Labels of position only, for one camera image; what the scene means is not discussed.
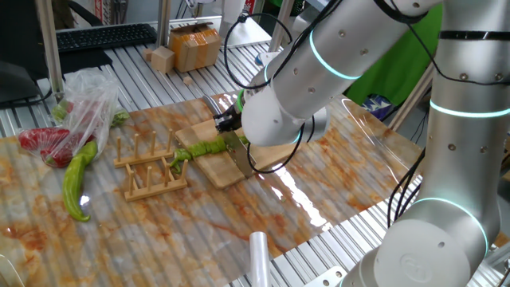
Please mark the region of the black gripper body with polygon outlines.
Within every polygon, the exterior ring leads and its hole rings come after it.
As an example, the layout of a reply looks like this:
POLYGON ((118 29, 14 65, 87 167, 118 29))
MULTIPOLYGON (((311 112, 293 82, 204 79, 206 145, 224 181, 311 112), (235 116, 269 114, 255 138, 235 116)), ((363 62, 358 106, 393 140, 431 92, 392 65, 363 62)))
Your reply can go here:
POLYGON ((230 106, 225 112, 222 114, 229 115, 229 131, 231 128, 240 128, 241 127, 241 112, 238 110, 236 105, 230 106))

